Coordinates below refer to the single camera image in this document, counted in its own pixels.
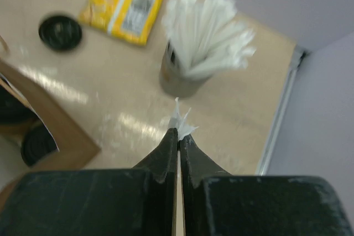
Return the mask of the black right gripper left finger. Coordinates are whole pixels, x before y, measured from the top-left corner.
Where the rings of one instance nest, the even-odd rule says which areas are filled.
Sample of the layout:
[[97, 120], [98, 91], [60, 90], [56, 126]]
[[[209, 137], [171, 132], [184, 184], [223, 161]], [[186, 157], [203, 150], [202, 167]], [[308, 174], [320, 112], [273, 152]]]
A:
[[178, 132], [130, 169], [25, 175], [1, 212], [2, 235], [172, 235]]

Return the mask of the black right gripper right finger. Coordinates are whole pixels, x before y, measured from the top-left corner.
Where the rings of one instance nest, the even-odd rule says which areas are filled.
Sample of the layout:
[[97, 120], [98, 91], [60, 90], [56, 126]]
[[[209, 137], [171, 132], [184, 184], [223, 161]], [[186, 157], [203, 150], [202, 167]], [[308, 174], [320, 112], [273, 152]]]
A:
[[191, 136], [180, 142], [186, 235], [352, 235], [336, 192], [315, 176], [232, 175]]

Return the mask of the white straw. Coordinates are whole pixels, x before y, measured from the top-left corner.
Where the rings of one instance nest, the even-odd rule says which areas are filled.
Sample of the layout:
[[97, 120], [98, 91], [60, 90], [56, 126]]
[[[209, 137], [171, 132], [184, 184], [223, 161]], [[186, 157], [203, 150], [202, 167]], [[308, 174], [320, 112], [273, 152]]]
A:
[[[180, 114], [179, 98], [175, 99], [175, 108], [172, 112], [169, 121], [169, 128], [176, 128], [178, 131], [178, 140], [187, 136], [187, 133], [192, 133], [197, 129], [192, 125], [187, 124], [187, 117], [191, 108], [185, 115]], [[181, 153], [180, 146], [178, 145], [177, 151], [177, 177], [176, 177], [176, 213], [175, 213], [175, 235], [185, 235], [185, 222], [184, 222], [184, 202], [183, 202], [183, 188], [182, 188], [182, 171], [181, 171]]]

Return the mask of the black plastic cup lid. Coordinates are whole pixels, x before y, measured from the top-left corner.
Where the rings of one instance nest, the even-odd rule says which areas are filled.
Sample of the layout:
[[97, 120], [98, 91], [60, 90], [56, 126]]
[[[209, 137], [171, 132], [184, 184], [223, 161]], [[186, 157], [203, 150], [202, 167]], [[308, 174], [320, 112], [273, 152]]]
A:
[[37, 116], [1, 87], [1, 125], [19, 124]]

